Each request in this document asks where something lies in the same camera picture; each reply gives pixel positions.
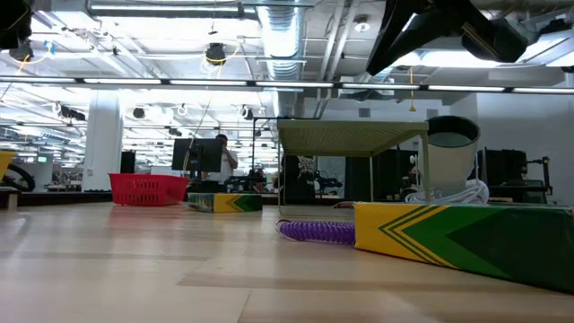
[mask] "green and yellow box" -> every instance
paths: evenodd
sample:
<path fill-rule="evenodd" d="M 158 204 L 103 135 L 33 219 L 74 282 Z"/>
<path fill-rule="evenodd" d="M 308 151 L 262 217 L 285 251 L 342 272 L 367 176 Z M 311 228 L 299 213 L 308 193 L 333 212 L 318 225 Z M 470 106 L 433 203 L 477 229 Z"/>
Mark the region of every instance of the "green and yellow box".
<path fill-rule="evenodd" d="M 355 247 L 574 292 L 566 207 L 355 204 Z"/>
<path fill-rule="evenodd" d="M 263 198 L 258 194 L 188 193 L 187 202 L 191 208 L 202 212 L 238 213 L 263 210 Z"/>

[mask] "man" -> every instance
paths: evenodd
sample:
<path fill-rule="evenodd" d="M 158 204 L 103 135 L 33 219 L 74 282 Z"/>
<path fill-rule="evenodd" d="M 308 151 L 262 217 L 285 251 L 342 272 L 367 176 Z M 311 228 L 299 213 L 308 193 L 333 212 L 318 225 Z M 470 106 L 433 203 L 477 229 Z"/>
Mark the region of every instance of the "man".
<path fill-rule="evenodd" d="M 233 170 L 237 169 L 237 153 L 230 152 L 227 149 L 227 136 L 219 134 L 215 139 L 223 143 L 223 153 L 222 153 L 222 168 L 220 172 L 202 172 L 201 178 L 205 181 L 217 182 L 219 185 L 220 192 L 227 192 L 225 187 L 225 181 L 233 175 Z"/>

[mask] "red basket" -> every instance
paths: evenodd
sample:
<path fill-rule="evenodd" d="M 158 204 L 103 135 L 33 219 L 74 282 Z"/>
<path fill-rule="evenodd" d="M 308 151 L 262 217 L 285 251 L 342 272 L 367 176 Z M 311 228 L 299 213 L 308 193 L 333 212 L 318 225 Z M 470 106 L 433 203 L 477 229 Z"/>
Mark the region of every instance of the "red basket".
<path fill-rule="evenodd" d="M 187 179 L 168 175 L 109 174 L 109 181 L 119 205 L 175 205 L 183 201 L 187 188 Z"/>

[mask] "wooden floor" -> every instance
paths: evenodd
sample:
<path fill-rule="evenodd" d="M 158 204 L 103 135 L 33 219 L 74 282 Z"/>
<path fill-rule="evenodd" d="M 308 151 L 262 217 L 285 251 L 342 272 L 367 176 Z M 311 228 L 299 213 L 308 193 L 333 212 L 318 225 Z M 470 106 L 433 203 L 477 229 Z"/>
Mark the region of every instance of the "wooden floor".
<path fill-rule="evenodd" d="M 286 240 L 278 217 L 112 204 L 0 213 L 0 321 L 574 322 L 574 296 Z"/>

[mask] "white pillar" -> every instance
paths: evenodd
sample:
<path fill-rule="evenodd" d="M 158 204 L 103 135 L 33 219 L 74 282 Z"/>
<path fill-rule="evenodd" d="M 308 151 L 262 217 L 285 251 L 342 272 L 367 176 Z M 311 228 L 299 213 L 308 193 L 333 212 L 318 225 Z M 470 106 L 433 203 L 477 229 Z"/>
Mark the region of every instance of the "white pillar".
<path fill-rule="evenodd" d="M 119 173 L 124 113 L 117 92 L 94 91 L 90 101 L 82 189 L 109 190 L 110 173 Z"/>

